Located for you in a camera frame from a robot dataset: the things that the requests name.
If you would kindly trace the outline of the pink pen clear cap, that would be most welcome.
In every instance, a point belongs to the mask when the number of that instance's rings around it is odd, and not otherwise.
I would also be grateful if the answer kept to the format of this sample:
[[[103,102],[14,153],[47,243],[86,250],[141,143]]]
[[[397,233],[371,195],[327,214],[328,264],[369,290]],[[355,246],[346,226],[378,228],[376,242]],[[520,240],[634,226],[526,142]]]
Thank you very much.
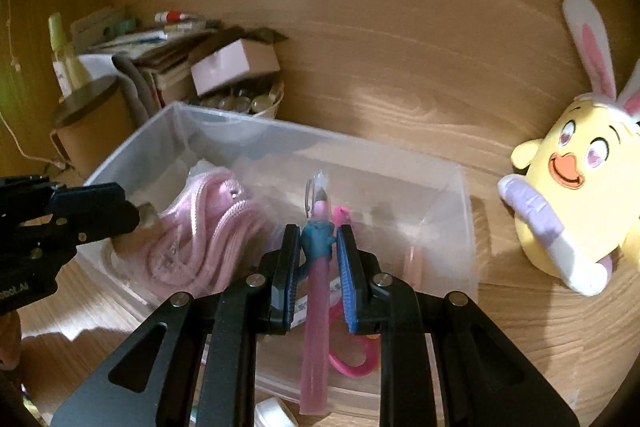
[[[307,183],[307,224],[300,241],[305,255],[307,313],[300,374],[299,412],[323,415],[328,408],[330,344],[330,263],[334,225],[328,194],[329,178],[320,171]]]

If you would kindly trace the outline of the peach pink tube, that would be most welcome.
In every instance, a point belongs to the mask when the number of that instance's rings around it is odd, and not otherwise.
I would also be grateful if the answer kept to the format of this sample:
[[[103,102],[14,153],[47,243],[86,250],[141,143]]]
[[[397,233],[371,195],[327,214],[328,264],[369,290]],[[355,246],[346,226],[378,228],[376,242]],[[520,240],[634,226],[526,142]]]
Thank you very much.
[[[420,246],[411,246],[405,255],[402,279],[413,289],[420,289],[423,279],[424,256]]]

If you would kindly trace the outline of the white tape roll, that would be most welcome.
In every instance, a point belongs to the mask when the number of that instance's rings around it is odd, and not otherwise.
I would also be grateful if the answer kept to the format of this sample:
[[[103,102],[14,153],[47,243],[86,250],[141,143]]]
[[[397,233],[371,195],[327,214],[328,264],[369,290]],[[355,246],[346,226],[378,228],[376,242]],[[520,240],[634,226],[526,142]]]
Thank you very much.
[[[284,402],[271,397],[262,400],[254,408],[255,427],[297,427],[298,422]]]

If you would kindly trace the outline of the brown cylindrical container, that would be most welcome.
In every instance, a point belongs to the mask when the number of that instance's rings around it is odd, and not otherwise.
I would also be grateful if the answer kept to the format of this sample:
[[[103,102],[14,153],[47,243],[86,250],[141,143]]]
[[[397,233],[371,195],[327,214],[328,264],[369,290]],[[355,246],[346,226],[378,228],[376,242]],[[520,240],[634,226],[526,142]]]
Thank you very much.
[[[52,114],[50,140],[58,155],[85,180],[134,130],[119,79],[106,76],[58,103]]]

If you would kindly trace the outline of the clear plastic storage bin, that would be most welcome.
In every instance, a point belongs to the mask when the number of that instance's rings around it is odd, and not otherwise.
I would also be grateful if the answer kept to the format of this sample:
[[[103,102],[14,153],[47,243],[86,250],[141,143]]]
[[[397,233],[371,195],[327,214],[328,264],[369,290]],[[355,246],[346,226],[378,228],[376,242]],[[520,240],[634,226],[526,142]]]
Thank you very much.
[[[420,246],[422,293],[463,291],[477,300],[473,217],[464,170],[433,156],[280,120],[172,103],[122,143],[86,184],[118,183],[134,205],[162,211],[201,160],[230,169],[282,229],[306,225],[307,181],[322,171],[333,206],[352,214],[357,245],[402,279],[405,255]],[[164,300],[146,291],[113,256],[109,241],[80,246],[75,260],[96,285],[142,321]],[[303,325],[259,340],[256,388],[299,401]],[[351,379],[330,369],[329,410],[378,416],[380,373]]]

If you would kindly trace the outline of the green cap spray bottle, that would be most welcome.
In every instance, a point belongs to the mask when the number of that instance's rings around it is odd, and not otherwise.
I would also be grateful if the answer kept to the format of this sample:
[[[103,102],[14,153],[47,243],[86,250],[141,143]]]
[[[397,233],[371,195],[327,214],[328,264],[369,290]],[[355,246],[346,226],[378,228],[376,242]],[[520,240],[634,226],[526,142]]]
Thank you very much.
[[[87,86],[91,76],[76,55],[74,46],[67,40],[62,16],[55,12],[48,19],[52,66],[62,95],[67,98]]]

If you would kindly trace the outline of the stack of books papers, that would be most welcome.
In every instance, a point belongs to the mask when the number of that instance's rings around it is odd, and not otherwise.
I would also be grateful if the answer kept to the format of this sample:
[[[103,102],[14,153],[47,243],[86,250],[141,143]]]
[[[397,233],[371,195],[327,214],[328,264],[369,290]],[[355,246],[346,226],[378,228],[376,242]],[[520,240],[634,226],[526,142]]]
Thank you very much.
[[[221,20],[201,17],[178,24],[154,22],[140,29],[129,26],[138,22],[136,18],[107,8],[72,23],[73,44],[83,60],[104,55],[132,81],[144,80],[150,93],[140,101],[153,113],[165,105],[157,86],[160,74],[183,64],[193,48],[224,28]]]

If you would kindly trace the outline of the yellow chick plush toy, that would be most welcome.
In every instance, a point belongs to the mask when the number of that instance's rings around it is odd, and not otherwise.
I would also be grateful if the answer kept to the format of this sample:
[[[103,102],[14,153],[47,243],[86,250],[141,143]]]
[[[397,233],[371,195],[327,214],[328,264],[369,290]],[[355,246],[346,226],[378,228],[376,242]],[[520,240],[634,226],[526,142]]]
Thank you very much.
[[[542,139],[512,150],[498,192],[514,212],[524,254],[572,291],[597,296],[618,251],[639,262],[639,75],[616,88],[608,34],[591,0],[562,12],[591,90]]]

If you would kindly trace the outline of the magenta pink scissors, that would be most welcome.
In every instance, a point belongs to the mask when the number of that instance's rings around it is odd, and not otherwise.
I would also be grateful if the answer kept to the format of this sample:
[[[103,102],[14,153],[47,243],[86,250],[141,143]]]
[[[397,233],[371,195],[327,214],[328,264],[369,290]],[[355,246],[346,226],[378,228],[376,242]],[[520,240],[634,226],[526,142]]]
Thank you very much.
[[[351,379],[363,378],[375,373],[380,366],[378,336],[355,336],[347,330],[342,298],[332,300],[329,319],[331,366],[338,373]]]

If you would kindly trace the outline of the white bowl with jars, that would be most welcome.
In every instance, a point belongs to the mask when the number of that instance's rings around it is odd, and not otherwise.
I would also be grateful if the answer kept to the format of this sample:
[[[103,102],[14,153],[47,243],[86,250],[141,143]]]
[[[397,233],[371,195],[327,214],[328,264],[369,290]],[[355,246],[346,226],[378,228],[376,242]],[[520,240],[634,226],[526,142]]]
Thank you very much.
[[[191,105],[226,110],[246,116],[274,119],[284,98],[282,80],[244,80],[202,96]]]

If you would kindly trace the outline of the red white marker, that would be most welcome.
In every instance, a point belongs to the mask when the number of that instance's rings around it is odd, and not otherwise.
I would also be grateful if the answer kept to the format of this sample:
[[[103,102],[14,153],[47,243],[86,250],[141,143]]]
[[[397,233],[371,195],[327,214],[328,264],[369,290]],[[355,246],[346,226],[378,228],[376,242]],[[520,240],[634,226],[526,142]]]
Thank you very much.
[[[166,11],[156,13],[154,15],[154,22],[159,24],[178,24],[188,22],[189,20],[200,20],[201,18],[201,15],[198,14],[183,11]]]

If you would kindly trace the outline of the small pink white box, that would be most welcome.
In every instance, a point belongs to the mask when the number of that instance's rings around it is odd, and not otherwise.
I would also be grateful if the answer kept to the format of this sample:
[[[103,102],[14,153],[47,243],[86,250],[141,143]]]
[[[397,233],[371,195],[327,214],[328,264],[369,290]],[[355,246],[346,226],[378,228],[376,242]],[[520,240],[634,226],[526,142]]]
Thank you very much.
[[[191,66],[198,96],[230,84],[279,72],[280,64],[271,44],[239,39]]]

